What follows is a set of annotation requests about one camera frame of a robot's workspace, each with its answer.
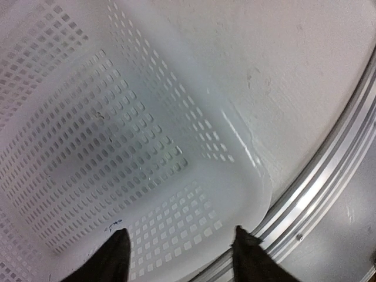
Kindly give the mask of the white perforated plastic basket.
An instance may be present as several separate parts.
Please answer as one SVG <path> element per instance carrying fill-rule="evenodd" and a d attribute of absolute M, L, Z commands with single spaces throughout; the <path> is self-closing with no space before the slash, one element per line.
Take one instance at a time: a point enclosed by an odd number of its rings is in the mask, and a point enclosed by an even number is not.
<path fill-rule="evenodd" d="M 177 281 L 254 230 L 249 129 L 142 1 L 1 2 L 1 280 L 60 281 L 116 231 Z"/>

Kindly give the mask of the aluminium front rail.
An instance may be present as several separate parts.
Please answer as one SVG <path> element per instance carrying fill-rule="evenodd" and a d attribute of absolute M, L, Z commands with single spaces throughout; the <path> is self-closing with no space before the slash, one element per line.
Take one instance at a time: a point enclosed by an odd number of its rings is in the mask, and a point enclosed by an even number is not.
<path fill-rule="evenodd" d="M 375 56 L 323 144 L 254 234 L 301 281 L 375 274 Z"/>

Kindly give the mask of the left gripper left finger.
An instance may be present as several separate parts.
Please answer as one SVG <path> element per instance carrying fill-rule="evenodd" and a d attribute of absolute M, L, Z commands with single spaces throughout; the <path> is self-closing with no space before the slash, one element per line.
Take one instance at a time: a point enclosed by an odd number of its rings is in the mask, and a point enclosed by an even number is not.
<path fill-rule="evenodd" d="M 85 264 L 63 280 L 128 281 L 130 255 L 131 242 L 128 230 L 116 230 Z"/>

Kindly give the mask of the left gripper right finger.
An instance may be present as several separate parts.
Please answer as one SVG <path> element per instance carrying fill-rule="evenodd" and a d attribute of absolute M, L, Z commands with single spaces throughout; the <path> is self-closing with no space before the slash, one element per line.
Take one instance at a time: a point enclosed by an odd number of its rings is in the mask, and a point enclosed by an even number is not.
<path fill-rule="evenodd" d="M 262 242 L 242 226 L 236 226 L 232 244 L 234 281 L 297 281 L 266 253 Z"/>

